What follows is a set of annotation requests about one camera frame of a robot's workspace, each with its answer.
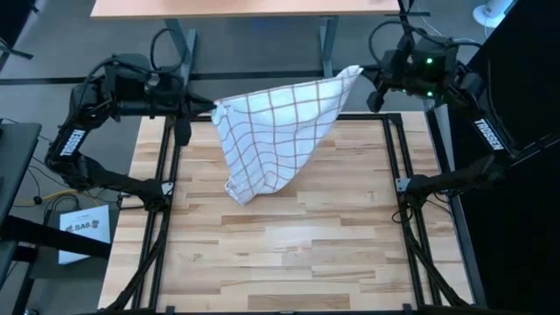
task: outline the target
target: white cloth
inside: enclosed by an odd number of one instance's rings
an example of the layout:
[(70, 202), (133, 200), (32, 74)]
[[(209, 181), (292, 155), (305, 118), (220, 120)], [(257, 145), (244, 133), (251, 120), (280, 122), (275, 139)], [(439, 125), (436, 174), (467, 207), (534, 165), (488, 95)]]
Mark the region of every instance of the white cloth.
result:
[(212, 121), (231, 171), (227, 193), (244, 205), (286, 186), (333, 126), (362, 70), (349, 66), (331, 79), (216, 101)]

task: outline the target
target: frame leg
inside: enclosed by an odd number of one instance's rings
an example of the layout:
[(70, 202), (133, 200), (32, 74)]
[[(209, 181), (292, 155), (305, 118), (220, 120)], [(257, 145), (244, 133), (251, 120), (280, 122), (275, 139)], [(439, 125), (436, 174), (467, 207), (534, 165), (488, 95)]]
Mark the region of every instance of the frame leg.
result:
[(57, 228), (11, 215), (4, 219), (0, 235), (8, 240), (29, 242), (94, 257), (109, 258), (111, 252), (111, 244), (106, 242), (60, 231)]
[(167, 26), (167, 28), (174, 30), (173, 32), (171, 32), (171, 39), (173, 39), (173, 44), (177, 49), (178, 55), (182, 56), (184, 49), (186, 49), (185, 62), (181, 67), (181, 75), (185, 78), (185, 84), (186, 84), (189, 80), (191, 69), (193, 68), (194, 45), (196, 43), (196, 30), (189, 30), (185, 38), (183, 29), (181, 29), (181, 23), (176, 18), (167, 18), (165, 20), (165, 26)]
[(32, 267), (32, 264), (27, 266), (24, 281), (21, 283), (16, 303), (11, 312), (12, 315), (25, 314), (25, 307), (27, 306), (27, 301), (29, 301), (29, 296), (32, 294), (33, 285), (35, 284), (35, 280), (31, 278)]
[(16, 55), (16, 56), (18, 56), (18, 57), (25, 58), (25, 59), (27, 59), (27, 60), (31, 60), (31, 59), (33, 58), (33, 55), (32, 55), (32, 54), (29, 54), (29, 53), (27, 53), (27, 52), (20, 52), (20, 51), (11, 49), (11, 48), (9, 48), (9, 47), (5, 47), (5, 46), (3, 46), (3, 45), (0, 45), (0, 52), (3, 52), (3, 53), (11, 53), (12, 55)]
[(333, 77), (333, 46), (336, 36), (336, 28), (339, 17), (321, 17), (319, 34), (321, 37), (321, 60), (323, 62), (323, 74), (326, 78)]

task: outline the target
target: wooden tabletop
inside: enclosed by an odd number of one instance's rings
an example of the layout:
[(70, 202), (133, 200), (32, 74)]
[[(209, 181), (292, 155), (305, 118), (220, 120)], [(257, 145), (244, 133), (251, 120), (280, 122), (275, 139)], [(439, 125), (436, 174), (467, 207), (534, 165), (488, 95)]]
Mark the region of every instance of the wooden tabletop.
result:
[[(415, 172), (436, 174), (424, 113), (402, 117)], [(130, 176), (153, 178), (163, 123), (142, 120)], [(398, 144), (395, 130), (393, 136)], [(243, 312), (400, 310), (414, 304), (401, 226), (391, 221), (396, 194), (381, 121), (336, 122), (292, 182), (246, 206), (224, 192), (228, 176), (215, 127), (194, 123), (178, 168), (160, 312), (167, 305), (177, 312)], [(138, 204), (129, 199), (125, 206)], [(100, 307), (136, 271), (146, 216), (144, 210), (121, 212)], [(435, 264), (472, 301), (450, 214), (427, 203), (423, 216)]]
[(96, 0), (92, 18), (386, 14), (396, 0)]

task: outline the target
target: wire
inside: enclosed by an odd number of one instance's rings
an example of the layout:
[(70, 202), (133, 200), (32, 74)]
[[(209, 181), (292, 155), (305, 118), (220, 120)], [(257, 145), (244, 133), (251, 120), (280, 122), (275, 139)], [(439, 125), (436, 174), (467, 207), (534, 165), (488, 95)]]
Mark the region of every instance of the wire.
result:
[[(10, 118), (6, 118), (6, 117), (2, 117), (2, 118), (0, 118), (0, 120), (7, 120), (8, 122), (17, 123), (17, 124), (20, 124), (20, 123), (21, 123), (21, 122), (16, 122), (15, 120), (10, 119)], [(48, 142), (53, 142), (53, 140), (47, 138), (46, 136), (41, 136), (41, 135), (39, 134), (38, 137), (40, 137), (41, 139), (46, 140), (46, 141), (48, 141)]]
[(70, 209), (70, 211), (77, 211), (77, 210), (81, 210), (80, 207), (80, 200), (78, 199), (78, 197), (76, 197), (74, 194), (71, 193), (67, 193), (67, 194), (63, 194), (58, 196), (57, 198), (51, 200), (45, 207), (45, 211), (43, 212), (43, 217), (46, 220), (46, 216), (50, 213), (50, 212), (57, 212), (59, 211), (58, 208), (61, 204), (62, 201), (64, 200), (72, 200), (74, 202), (72, 208)]
[[(422, 10), (420, 9), (420, 7), (418, 6), (418, 4), (414, 3), (414, 6), (418, 9), (418, 11), (422, 11)], [(426, 25), (428, 25), (437, 35), (439, 35), (439, 36), (444, 36), (442, 33), (440, 33), (438, 30), (436, 30), (435, 27), (431, 26), (431, 24), (428, 23), (428, 21), (426, 21), (426, 18), (425, 18), (425, 17), (420, 17), (420, 18), (422, 18), (423, 22), (424, 22)]]
[(77, 193), (77, 192), (78, 191), (76, 191), (74, 189), (66, 189), (64, 191), (51, 193), (50, 195), (43, 197), (43, 200), (49, 200), (50, 198), (54, 198), (56, 196), (60, 196), (61, 194), (65, 194), (65, 193)]
[(444, 206), (442, 206), (442, 205), (439, 205), (439, 204), (437, 204), (437, 203), (435, 203), (435, 202), (433, 202), (433, 201), (431, 201), (431, 200), (426, 200), (426, 202), (430, 202), (432, 205), (434, 205), (434, 206), (436, 206), (436, 207), (439, 207), (440, 209), (443, 209), (443, 210), (444, 210), (445, 212), (447, 212), (448, 214), (451, 214), (451, 213), (452, 213), (452, 212), (449, 211), (449, 209), (447, 209), (446, 207), (444, 207)]
[(436, 45), (440, 45), (443, 47), (450, 47), (450, 46), (476, 46), (478, 48), (482, 47), (482, 44), (477, 43), (477, 42), (470, 42), (470, 41), (466, 41), (466, 42), (457, 42), (457, 41), (452, 41), (452, 42), (441, 42), (438, 40), (435, 40), (434, 38), (431, 38), (430, 35), (428, 35), (428, 33), (426, 32), (426, 30), (418, 28), (418, 27), (414, 27), (406, 22), (403, 21), (385, 21), (379, 25), (377, 25), (373, 31), (371, 31), (371, 33), (369, 33), (369, 37), (367, 39), (368, 42), (368, 46), (367, 48), (369, 48), (369, 53), (371, 54), (371, 56), (374, 58), (375, 62), (377, 62), (378, 64), (381, 64), (381, 60), (379, 59), (379, 57), (377, 57), (377, 55), (375, 54), (374, 51), (374, 47), (373, 47), (373, 38), (374, 35), (377, 33), (377, 31), (379, 31), (383, 26), (386, 25), (402, 25), (403, 28), (408, 28), (410, 29), (411, 32), (415, 32), (416, 34), (420, 35), (422, 38), (436, 44)]
[(34, 159), (36, 162), (41, 163), (42, 165), (46, 166), (45, 162), (41, 161), (40, 159), (36, 158), (36, 157), (31, 157), (32, 159)]
[(95, 203), (96, 206), (99, 206), (99, 204), (97, 203), (97, 200), (95, 200), (94, 196), (91, 195), (91, 192), (86, 191), (86, 194), (89, 195), (89, 197)]
[(109, 203), (117, 203), (118, 200), (117, 200), (117, 201), (109, 201), (109, 200), (105, 200), (105, 199), (99, 197), (99, 196), (100, 196), (104, 191), (106, 191), (106, 190), (107, 190), (107, 188), (102, 188), (102, 189), (95, 195), (95, 198), (96, 198), (97, 200), (101, 200), (101, 201), (103, 201), (103, 202), (107, 202), (108, 204), (109, 204)]
[(443, 194), (443, 195), (445, 195), (444, 193), (441, 193), (441, 192), (434, 192), (434, 197), (436, 197), (437, 200), (439, 200), (439, 201), (441, 201), (441, 202), (443, 202), (443, 203), (449, 204), (449, 201), (445, 201), (445, 200), (439, 198), (439, 197), (438, 197), (438, 194)]
[(400, 220), (397, 220), (397, 219), (395, 218), (397, 214), (400, 214), (400, 213), (401, 213), (401, 210), (400, 210), (400, 209), (399, 209), (397, 212), (393, 213), (393, 215), (391, 215), (391, 220), (392, 220), (394, 223), (397, 223), (397, 224), (408, 223), (408, 222), (410, 222), (410, 220), (412, 220), (412, 215), (413, 215), (413, 214), (412, 214), (412, 211), (410, 211), (410, 214), (409, 214), (409, 210), (410, 210), (410, 207), (408, 207), (408, 206), (404, 209), (404, 217), (405, 217), (405, 218), (404, 218), (404, 221), (400, 221)]
[[(150, 64), (151, 64), (151, 67), (154, 68), (154, 70), (157, 70), (157, 71), (161, 71), (161, 67), (156, 66), (156, 62), (154, 61), (154, 51), (156, 50), (156, 43), (158, 42), (159, 37), (162, 34), (164, 34), (165, 32), (169, 32), (169, 33), (175, 32), (176, 33), (177, 31), (175, 31), (173, 29), (170, 29), (170, 28), (164, 28), (163, 30), (158, 31), (156, 33), (156, 35), (154, 35), (154, 37), (151, 39), (151, 43), (150, 43)], [(167, 70), (167, 73), (174, 73), (175, 71), (179, 70), (179, 68), (181, 66), (183, 66), (183, 63), (186, 60), (186, 52), (187, 52), (187, 50), (184, 49), (183, 53), (181, 54), (180, 62), (177, 65), (175, 65), (171, 70)]]
[(4, 281), (5, 281), (5, 280), (8, 280), (8, 278), (9, 278), (10, 275), (11, 275), (11, 272), (16, 268), (16, 266), (18, 265), (18, 263), (19, 263), (19, 262), (14, 262), (14, 264), (11, 265), (11, 268), (10, 268), (10, 270), (8, 270), (8, 273), (6, 274), (6, 278), (4, 279)]
[(59, 181), (57, 181), (56, 179), (54, 179), (54, 178), (52, 178), (52, 177), (46, 175), (46, 174), (45, 174), (43, 171), (41, 171), (41, 169), (39, 169), (37, 166), (29, 166), (29, 168), (32, 168), (32, 169), (34, 169), (34, 170), (39, 171), (41, 174), (43, 174), (43, 176), (45, 176), (46, 178), (48, 178), (48, 179), (52, 180), (53, 182), (59, 184), (60, 186), (63, 186), (63, 187), (66, 187), (66, 188), (70, 188), (70, 186), (64, 185), (64, 184), (60, 183)]
[[(418, 6), (418, 4), (414, 3), (414, 6), (418, 9), (419, 12), (422, 11), (422, 9), (420, 9), (420, 7)], [(426, 20), (425, 17), (422, 17), (422, 16), (421, 16), (420, 18), (421, 18), (422, 21), (423, 21), (426, 25), (428, 25), (428, 27), (430, 27), (437, 35), (439, 35), (439, 36), (445, 36), (444, 34), (442, 34), (441, 32), (439, 32), (434, 26), (432, 26), (430, 23), (428, 23), (428, 21)], [(462, 41), (462, 40), (466, 40), (466, 41), (473, 42), (473, 43), (476, 43), (476, 42), (477, 42), (476, 40), (470, 39), (470, 38), (455, 38), (453, 41)]]
[[(154, 59), (154, 51), (155, 51), (155, 46), (156, 43), (158, 42), (159, 37), (165, 33), (165, 32), (177, 32), (173, 29), (170, 28), (164, 28), (161, 31), (158, 31), (156, 33), (156, 35), (151, 39), (151, 43), (150, 43), (150, 63), (151, 66), (154, 67), (155, 63), (153, 62)], [(84, 86), (83, 89), (81, 90), (81, 94), (80, 94), (80, 101), (78, 102), (78, 106), (81, 106), (83, 99), (84, 99), (84, 95), (86, 94), (86, 89), (88, 87), (88, 84), (91, 83), (93, 81), (93, 78), (95, 76), (95, 73), (97, 71), (99, 71), (99, 69), (101, 69), (102, 67), (105, 67), (106, 65), (110, 65), (112, 63), (116, 63), (119, 64), (121, 66), (125, 66), (130, 68), (130, 70), (133, 71), (142, 71), (145, 72), (147, 74), (171, 74), (171, 77), (174, 78), (175, 80), (180, 81), (179, 77), (176, 75), (172, 75), (172, 73), (174, 73), (175, 71), (177, 71), (185, 62), (186, 60), (186, 52), (187, 50), (184, 49), (183, 50), (183, 54), (181, 55), (180, 61), (177, 63), (177, 65), (171, 67), (170, 69), (167, 70), (161, 70), (160, 68), (156, 68), (154, 67), (153, 69), (149, 69), (143, 66), (139, 66), (139, 65), (135, 65), (135, 64), (131, 64), (129, 62), (123, 61), (121, 59), (119, 59), (116, 55), (113, 55), (107, 59), (105, 59), (104, 61), (100, 62), (99, 64), (97, 64), (96, 66), (94, 66), (94, 68), (87, 74), (86, 79), (84, 80)]]
[(27, 168), (27, 172), (33, 177), (33, 180), (35, 181), (35, 185), (37, 186), (37, 195), (40, 196), (41, 195), (41, 186), (39, 185), (39, 181), (37, 180), (35, 175), (33, 175), (33, 173), (29, 170), (29, 168)]
[(121, 206), (120, 210), (145, 209), (144, 206)]

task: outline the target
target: white label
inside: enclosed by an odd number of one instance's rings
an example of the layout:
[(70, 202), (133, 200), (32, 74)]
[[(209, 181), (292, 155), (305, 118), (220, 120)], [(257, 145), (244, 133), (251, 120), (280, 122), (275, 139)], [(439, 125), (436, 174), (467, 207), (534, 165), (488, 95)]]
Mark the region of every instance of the white label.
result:
[(70, 138), (68, 138), (68, 141), (66, 141), (66, 144), (64, 144), (64, 149), (62, 149), (60, 156), (71, 156), (72, 153), (74, 153), (74, 151), (76, 150), (78, 144), (80, 144), (80, 141), (85, 134), (86, 131), (84, 130), (76, 129), (72, 131), (72, 135), (70, 135)]
[(474, 123), (479, 128), (482, 136), (484, 136), (484, 138), (488, 141), (488, 144), (490, 144), (495, 151), (504, 150), (504, 146), (501, 144), (496, 134), (494, 134), (494, 131), (490, 128), (490, 126), (488, 126), (486, 120), (480, 119)]

